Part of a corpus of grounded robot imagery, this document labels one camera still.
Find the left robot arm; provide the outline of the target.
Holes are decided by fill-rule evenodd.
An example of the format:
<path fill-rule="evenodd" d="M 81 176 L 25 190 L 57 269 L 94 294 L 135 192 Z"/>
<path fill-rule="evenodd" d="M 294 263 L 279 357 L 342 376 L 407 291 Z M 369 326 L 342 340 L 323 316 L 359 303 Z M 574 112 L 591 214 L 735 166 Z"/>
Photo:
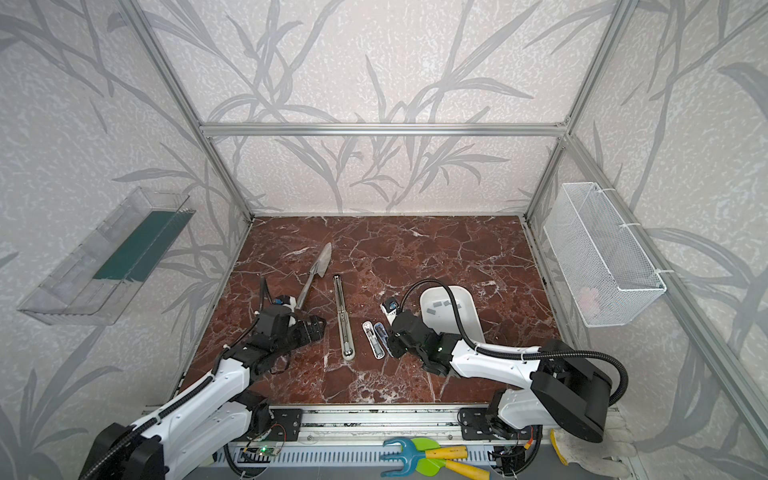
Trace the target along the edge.
<path fill-rule="evenodd" d="M 271 428 L 268 401 L 250 387 L 279 359 L 322 339 L 323 318 L 298 297 L 270 298 L 260 285 L 262 306 L 250 327 L 216 356 L 213 367 L 166 404 L 130 425 L 114 423 L 94 440 L 83 479 L 182 479 L 227 443 Z"/>

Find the blue staple box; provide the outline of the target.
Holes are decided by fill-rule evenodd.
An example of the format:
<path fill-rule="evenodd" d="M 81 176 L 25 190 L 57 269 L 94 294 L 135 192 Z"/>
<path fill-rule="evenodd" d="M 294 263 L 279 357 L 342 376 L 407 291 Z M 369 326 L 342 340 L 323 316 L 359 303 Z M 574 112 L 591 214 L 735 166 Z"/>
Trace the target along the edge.
<path fill-rule="evenodd" d="M 385 328 L 384 324 L 382 322 L 375 323 L 374 324 L 374 332 L 375 332 L 377 338 L 379 339 L 381 345 L 383 346 L 385 352 L 389 356 L 392 356 L 391 350 L 390 350 L 389 345 L 388 345 L 388 338 L 389 338 L 389 336 L 388 336 L 388 332 L 387 332 L 387 329 Z"/>

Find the small white cylinder piece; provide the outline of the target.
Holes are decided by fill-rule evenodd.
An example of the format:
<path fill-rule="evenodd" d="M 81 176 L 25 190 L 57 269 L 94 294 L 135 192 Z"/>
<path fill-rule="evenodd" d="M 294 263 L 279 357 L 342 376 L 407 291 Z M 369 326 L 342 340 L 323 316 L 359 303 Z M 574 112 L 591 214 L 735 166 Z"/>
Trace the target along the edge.
<path fill-rule="evenodd" d="M 362 324 L 362 328 L 371 346 L 374 357 L 377 360 L 383 359 L 385 356 L 385 351 L 381 346 L 381 344 L 379 343 L 379 340 L 374 331 L 373 324 L 370 321 L 364 321 Z"/>

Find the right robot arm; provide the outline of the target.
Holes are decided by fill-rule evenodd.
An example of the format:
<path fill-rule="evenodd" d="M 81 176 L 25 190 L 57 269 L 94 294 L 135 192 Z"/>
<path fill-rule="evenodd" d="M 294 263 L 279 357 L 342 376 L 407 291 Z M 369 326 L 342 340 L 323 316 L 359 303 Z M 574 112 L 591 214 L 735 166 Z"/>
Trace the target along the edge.
<path fill-rule="evenodd" d="M 490 430 L 506 437 L 526 427 L 555 428 L 587 442 L 604 438 L 609 407 L 626 393 L 629 375 L 615 357 L 576 350 L 561 340 L 509 347 L 486 342 L 469 291 L 436 279 L 409 287 L 424 290 L 419 310 L 405 297 L 382 301 L 386 345 L 392 356 L 416 356 L 425 371 L 504 384 L 488 405 Z"/>

